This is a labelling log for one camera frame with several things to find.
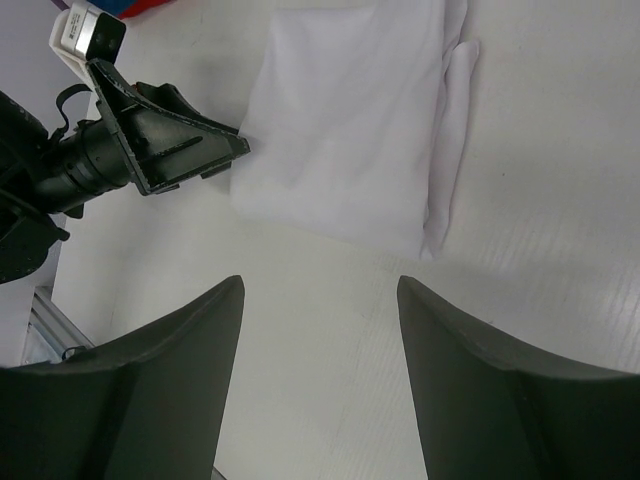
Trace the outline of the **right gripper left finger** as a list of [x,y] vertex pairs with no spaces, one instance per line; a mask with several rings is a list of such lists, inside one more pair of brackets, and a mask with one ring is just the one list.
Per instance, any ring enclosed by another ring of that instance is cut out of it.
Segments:
[[209,479],[241,331],[232,276],[58,363],[1,372],[5,479]]

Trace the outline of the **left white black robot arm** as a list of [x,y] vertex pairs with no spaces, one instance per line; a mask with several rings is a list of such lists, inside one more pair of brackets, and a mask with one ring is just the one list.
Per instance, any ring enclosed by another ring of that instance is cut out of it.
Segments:
[[172,84],[128,83],[115,66],[88,64],[97,120],[54,132],[1,97],[1,280],[31,275],[69,239],[54,215],[79,219],[87,202],[133,184],[143,196],[227,170],[250,151],[227,125],[196,111]]

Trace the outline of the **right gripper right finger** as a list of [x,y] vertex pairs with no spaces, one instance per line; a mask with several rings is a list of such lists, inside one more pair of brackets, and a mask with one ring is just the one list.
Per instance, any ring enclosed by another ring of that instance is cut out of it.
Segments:
[[542,350],[418,280],[399,323],[431,479],[635,479],[639,378]]

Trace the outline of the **white t shirt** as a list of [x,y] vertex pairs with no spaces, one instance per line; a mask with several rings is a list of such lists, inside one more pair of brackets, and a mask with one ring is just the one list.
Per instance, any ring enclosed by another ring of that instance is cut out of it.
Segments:
[[244,215],[436,257],[450,222],[479,44],[464,1],[279,9],[231,173]]

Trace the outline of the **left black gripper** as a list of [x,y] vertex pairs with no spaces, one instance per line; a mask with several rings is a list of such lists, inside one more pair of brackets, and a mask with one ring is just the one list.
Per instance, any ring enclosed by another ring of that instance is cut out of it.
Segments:
[[130,84],[104,60],[90,61],[88,71],[100,117],[44,155],[29,198],[45,212],[67,212],[128,184],[143,196],[165,193],[250,152],[247,139],[201,115],[174,85]]

